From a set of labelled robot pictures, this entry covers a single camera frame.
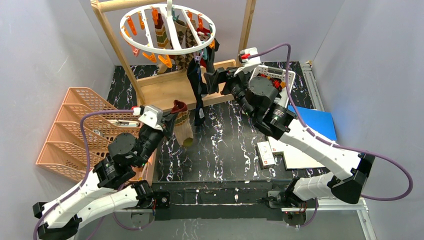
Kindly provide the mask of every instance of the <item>white wall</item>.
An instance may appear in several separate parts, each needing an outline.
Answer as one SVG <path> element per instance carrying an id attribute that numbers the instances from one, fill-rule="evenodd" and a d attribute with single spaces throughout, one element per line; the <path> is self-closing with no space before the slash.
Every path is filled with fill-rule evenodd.
<path id="1" fill-rule="evenodd" d="M 0 3 L 2 239 L 31 239 L 32 205 L 74 185 L 35 162 L 68 87 L 106 97 L 113 72 L 78 1 Z"/>
<path id="2" fill-rule="evenodd" d="M 112 46 L 90 5 L 89 0 L 79 0 L 87 13 L 94 29 L 104 44 L 107 53 L 115 65 L 121 65 Z M 333 19 L 344 0 L 257 0 L 253 16 L 248 47 L 257 47 L 260 51 L 271 48 L 281 42 L 290 42 L 293 47 L 293 61 L 312 60 L 330 28 Z M 217 27 L 216 38 L 220 43 L 215 61 L 234 59 L 239 49 L 246 0 L 174 0 L 174 4 L 198 10 L 212 19 Z M 121 18 L 130 9 L 107 12 L 106 16 L 115 34 L 119 36 Z M 134 19 L 139 30 L 138 17 Z M 152 64 L 141 54 L 136 58 L 122 37 L 118 37 L 130 65 Z M 139 35 L 135 40 L 147 42 Z M 275 51 L 263 57 L 264 61 L 282 61 L 285 52 Z"/>
<path id="3" fill-rule="evenodd" d="M 346 0 L 313 69 L 341 143 L 390 156 L 414 190 L 395 202 L 366 201 L 381 240 L 423 239 L 424 2 Z M 394 197 L 406 177 L 377 159 L 365 194 Z"/>

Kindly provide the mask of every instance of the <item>wooden base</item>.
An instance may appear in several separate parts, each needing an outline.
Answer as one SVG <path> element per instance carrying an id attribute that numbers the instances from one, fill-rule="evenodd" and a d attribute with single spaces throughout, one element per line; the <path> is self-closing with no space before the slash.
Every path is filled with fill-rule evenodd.
<path id="1" fill-rule="evenodd" d="M 215 63 L 214 66 L 215 69 L 235 67 L 236 61 L 221 61 Z M 201 71 L 205 73 L 206 69 L 202 67 Z M 196 108 L 196 98 L 185 70 L 145 77 L 138 79 L 137 82 L 144 94 L 146 105 L 154 105 L 166 112 L 172 109 L 174 100 L 179 100 L 186 103 L 189 110 Z M 224 83 L 219 85 L 219 91 L 222 91 L 224 85 Z M 232 99 L 233 96 L 231 94 L 221 95 L 220 93 L 214 93 L 203 98 L 203 105 L 209 106 Z"/>

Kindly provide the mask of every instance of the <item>notebook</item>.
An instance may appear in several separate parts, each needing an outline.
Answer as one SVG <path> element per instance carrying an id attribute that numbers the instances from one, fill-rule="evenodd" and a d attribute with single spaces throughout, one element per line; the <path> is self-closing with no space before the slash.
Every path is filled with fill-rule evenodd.
<path id="1" fill-rule="evenodd" d="M 294 112 L 292 106 L 288 106 L 288 109 Z M 337 140 L 331 113 L 303 107 L 297 107 L 297 109 L 308 126 L 330 140 Z M 272 154 L 283 156 L 286 170 L 324 167 L 321 163 L 291 145 L 282 143 L 272 137 L 268 137 L 268 141 Z"/>

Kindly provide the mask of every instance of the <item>blue folder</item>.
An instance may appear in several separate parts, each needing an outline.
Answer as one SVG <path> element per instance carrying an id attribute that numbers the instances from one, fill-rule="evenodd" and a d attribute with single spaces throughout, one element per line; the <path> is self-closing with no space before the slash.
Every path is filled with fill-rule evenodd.
<path id="1" fill-rule="evenodd" d="M 292 112 L 295 112 L 291 105 L 288 106 L 288 109 Z M 336 141 L 336 131 L 334 129 L 333 117 L 331 113 L 325 111 L 318 111 L 304 107 L 297 107 L 299 114 L 302 116 L 304 122 L 319 132 L 320 134 L 326 136 L 330 140 Z"/>

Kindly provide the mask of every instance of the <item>wooden frame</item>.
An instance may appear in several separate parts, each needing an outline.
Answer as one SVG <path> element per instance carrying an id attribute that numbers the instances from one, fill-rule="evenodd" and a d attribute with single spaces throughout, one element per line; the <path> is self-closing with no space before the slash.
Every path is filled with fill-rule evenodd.
<path id="1" fill-rule="evenodd" d="M 126 75 L 129 78 L 132 86 L 135 89 L 137 95 L 138 105 L 155 105 L 164 111 L 171 109 L 171 104 L 174 99 L 179 99 L 185 102 L 189 109 L 193 109 L 196 105 L 196 99 L 194 97 L 191 87 L 179 87 L 177 90 L 172 90 L 172 83 L 189 83 L 187 76 L 184 71 L 174 71 L 165 73 L 157 76 L 146 77 L 142 79 L 136 79 L 127 58 L 122 51 L 122 48 L 118 42 L 117 36 L 112 30 L 112 26 L 106 17 L 106 12 L 117 11 L 122 9 L 140 7 L 143 5 L 158 4 L 165 2 L 164 0 L 108 0 L 99 2 L 99 0 L 90 0 L 91 7 L 96 15 L 101 27 L 106 33 L 107 39 L 113 47 L 120 63 L 125 70 Z M 253 14 L 255 11 L 256 0 L 246 0 L 246 7 L 244 10 L 243 27 L 241 30 L 240 42 L 238 45 L 238 51 L 243 50 L 247 47 L 249 33 L 252 25 Z M 215 63 L 216 66 L 220 67 L 235 67 L 235 60 L 223 61 Z M 208 95 L 203 99 L 204 106 L 225 102 L 232 99 L 228 95 L 212 94 Z"/>

